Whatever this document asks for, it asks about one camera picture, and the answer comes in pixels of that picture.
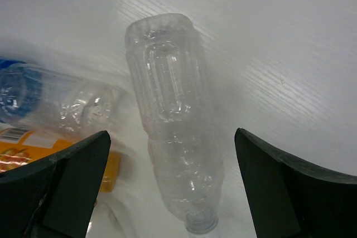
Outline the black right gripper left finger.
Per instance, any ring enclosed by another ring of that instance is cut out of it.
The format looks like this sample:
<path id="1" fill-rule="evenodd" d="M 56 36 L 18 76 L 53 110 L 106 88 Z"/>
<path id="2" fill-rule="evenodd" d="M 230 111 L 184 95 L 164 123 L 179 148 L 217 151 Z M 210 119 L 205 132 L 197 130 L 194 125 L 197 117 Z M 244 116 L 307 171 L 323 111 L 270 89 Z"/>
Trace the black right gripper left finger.
<path id="1" fill-rule="evenodd" d="M 85 237 L 110 135 L 101 131 L 1 174 L 1 237 Z"/>

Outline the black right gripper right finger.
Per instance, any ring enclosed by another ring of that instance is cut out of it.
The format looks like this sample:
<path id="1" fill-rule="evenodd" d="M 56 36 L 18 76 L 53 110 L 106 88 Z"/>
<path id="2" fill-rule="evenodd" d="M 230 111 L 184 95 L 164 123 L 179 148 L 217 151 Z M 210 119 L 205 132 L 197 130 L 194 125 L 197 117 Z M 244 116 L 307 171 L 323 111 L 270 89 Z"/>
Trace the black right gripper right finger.
<path id="1" fill-rule="evenodd" d="M 356 177 L 287 153 L 243 128 L 235 149 L 257 237 L 356 237 Z"/>

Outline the long clear ribbed bottle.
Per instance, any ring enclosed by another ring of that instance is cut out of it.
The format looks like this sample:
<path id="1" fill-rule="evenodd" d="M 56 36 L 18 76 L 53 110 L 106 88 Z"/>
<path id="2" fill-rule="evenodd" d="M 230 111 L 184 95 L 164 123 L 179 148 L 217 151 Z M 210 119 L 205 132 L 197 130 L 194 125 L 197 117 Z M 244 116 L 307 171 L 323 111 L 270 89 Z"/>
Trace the long clear ribbed bottle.
<path id="1" fill-rule="evenodd" d="M 190 237 L 219 237 L 224 164 L 199 33 L 188 17 L 165 13 L 133 22 L 125 43 L 164 205 Z"/>

